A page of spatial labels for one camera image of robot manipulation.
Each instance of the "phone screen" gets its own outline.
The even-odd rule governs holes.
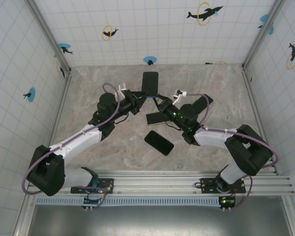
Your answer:
[[[147,114],[147,125],[160,124],[169,121],[168,117],[161,112]]]
[[[142,91],[147,92],[147,97],[158,96],[158,72],[143,72]]]
[[[174,148],[174,144],[172,144],[153,130],[150,131],[149,134],[144,138],[144,141],[146,141],[164,156],[167,156]]]

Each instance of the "floor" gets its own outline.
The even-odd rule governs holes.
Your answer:
[[[37,206],[29,236],[289,236],[281,197],[250,197],[222,212],[208,206]]]
[[[76,67],[64,103],[55,143],[80,131],[97,110],[105,82],[115,86],[126,83],[127,89],[140,91],[145,71],[159,73],[159,93],[172,97],[175,89],[206,93],[214,99],[205,122],[208,127],[238,128],[250,125],[258,132],[240,65],[132,65]],[[198,98],[183,98],[193,103]],[[68,167],[87,166],[94,170],[219,171],[232,160],[228,151],[217,147],[190,146],[165,124],[147,126],[146,114],[157,112],[148,99],[140,113],[116,125],[108,138],[78,155]],[[149,131],[164,136],[175,147],[163,156],[144,141]]]

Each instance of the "white tiled wall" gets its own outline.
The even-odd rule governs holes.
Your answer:
[[[71,66],[243,63],[274,0],[208,0],[200,8],[223,6],[210,23],[200,26],[201,0],[35,0]],[[102,31],[111,25],[108,41]]]
[[[23,0],[0,0],[0,235],[11,235],[33,151],[47,145],[64,78]],[[33,102],[24,99],[36,89]]]
[[[270,144],[281,156],[278,171],[295,187],[295,67],[287,69],[295,45],[295,0],[286,1],[249,70],[252,89]]]

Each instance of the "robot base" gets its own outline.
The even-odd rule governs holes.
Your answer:
[[[244,181],[241,179],[238,179],[235,183],[230,185],[230,190],[227,192],[222,192],[219,190],[215,184],[215,178],[201,178],[200,182],[198,183],[202,193],[233,193],[233,189],[236,189],[236,193],[246,193],[246,188]]]

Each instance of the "yellow ring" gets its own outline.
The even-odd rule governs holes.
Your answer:
[[[104,39],[104,31],[105,31],[105,29],[108,28],[108,27],[110,27],[110,35],[109,35],[109,38],[108,38],[108,39]],[[113,27],[112,27],[111,25],[106,26],[106,27],[103,29],[103,32],[102,32],[102,39],[103,39],[104,41],[108,41],[108,40],[112,37],[112,33],[113,33]]]
[[[199,26],[206,26],[208,23],[210,23],[210,20],[211,20],[211,17],[209,17],[208,22],[206,22],[205,24],[201,24],[201,23],[200,23],[200,21],[199,21],[199,10],[200,10],[200,7],[201,7],[203,4],[206,4],[206,5],[210,6],[210,4],[207,3],[206,1],[202,2],[202,3],[199,5],[199,7],[198,7],[198,12],[197,12],[197,19],[198,19],[198,24],[199,24]]]
[[[292,66],[292,67],[289,67],[289,60],[290,60],[291,57],[292,57],[292,55],[289,55],[289,56],[287,57],[287,61],[286,61],[286,68],[287,68],[288,70],[292,70],[292,69],[294,69],[294,67],[295,67],[295,65]]]
[[[58,71],[58,73],[60,73],[61,71],[60,71],[60,63],[59,63],[59,61],[57,62],[56,67],[57,67],[57,71]]]

